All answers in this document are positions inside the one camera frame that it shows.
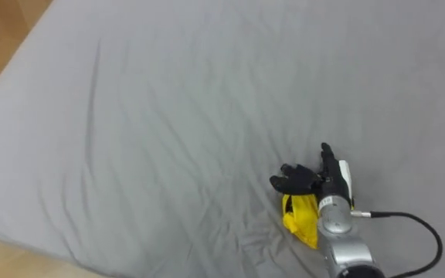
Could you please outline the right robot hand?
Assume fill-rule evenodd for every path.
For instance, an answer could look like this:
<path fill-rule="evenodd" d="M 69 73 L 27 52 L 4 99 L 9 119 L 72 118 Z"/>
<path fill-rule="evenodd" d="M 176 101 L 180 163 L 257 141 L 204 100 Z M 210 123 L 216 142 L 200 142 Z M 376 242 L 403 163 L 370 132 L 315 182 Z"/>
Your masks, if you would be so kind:
<path fill-rule="evenodd" d="M 321 170 L 312 171 L 301 164 L 283 164 L 281 175 L 270 177 L 270 184 L 284 195 L 314 195 L 317 201 L 330 195 L 344 198 L 352 206 L 352 197 L 346 179 L 341 173 L 340 161 L 335 158 L 331 146 L 321 144 Z"/>

